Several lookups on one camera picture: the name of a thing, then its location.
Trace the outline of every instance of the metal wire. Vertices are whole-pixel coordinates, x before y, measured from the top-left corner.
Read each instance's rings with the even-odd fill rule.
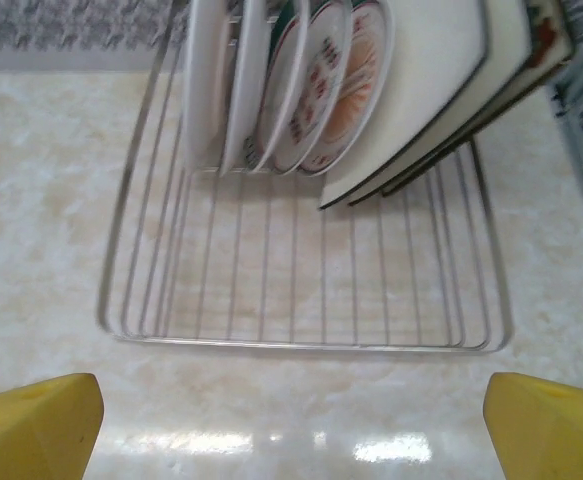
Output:
[[[319,212],[319,180],[297,175],[191,170],[180,152],[179,71],[160,74],[168,37],[116,204],[98,303],[106,331],[326,351],[480,353],[507,344],[506,277],[474,143],[372,208]],[[165,97],[154,98],[165,75]],[[139,168],[146,176],[133,175]]]

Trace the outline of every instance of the countertop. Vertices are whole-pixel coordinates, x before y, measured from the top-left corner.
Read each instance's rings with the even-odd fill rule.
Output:
[[[583,387],[583,198],[545,92],[479,136],[516,334],[484,357],[120,343],[95,322],[145,76],[0,75],[0,391],[94,373],[86,478],[503,478],[494,372]]]

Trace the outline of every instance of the yellow object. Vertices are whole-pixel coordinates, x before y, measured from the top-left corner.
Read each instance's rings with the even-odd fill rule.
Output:
[[[103,415],[93,375],[0,393],[0,480],[82,478]]]
[[[583,390],[498,373],[484,419],[509,480],[583,480]]]

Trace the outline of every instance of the stack of plates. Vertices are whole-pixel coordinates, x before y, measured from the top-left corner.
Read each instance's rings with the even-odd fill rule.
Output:
[[[321,207],[408,183],[573,50],[559,0],[193,0],[189,162],[326,175]]]

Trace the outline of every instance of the wire dish rack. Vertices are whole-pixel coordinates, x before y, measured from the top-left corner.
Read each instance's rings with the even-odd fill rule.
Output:
[[[508,343],[506,279],[474,142],[397,195],[325,212],[321,178],[189,170],[171,24],[106,252],[98,321],[107,332],[371,352],[486,353]]]

